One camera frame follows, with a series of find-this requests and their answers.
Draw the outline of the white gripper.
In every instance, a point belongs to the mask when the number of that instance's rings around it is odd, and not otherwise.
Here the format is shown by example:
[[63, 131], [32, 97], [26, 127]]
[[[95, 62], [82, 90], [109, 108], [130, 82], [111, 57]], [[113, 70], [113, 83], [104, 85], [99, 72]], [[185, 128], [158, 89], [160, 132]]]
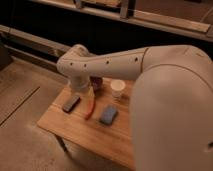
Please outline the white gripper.
[[95, 104], [95, 93], [88, 76], [74, 76], [69, 78], [70, 88], [74, 93], [84, 96], [88, 108]]

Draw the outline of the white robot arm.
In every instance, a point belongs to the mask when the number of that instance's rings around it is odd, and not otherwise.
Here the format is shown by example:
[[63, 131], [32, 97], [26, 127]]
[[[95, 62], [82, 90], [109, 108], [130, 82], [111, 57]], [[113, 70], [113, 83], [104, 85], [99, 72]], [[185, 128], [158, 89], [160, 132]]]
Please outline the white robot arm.
[[213, 60], [191, 45], [92, 55], [75, 45], [57, 70], [82, 91], [89, 78], [132, 80], [136, 171], [213, 171]]

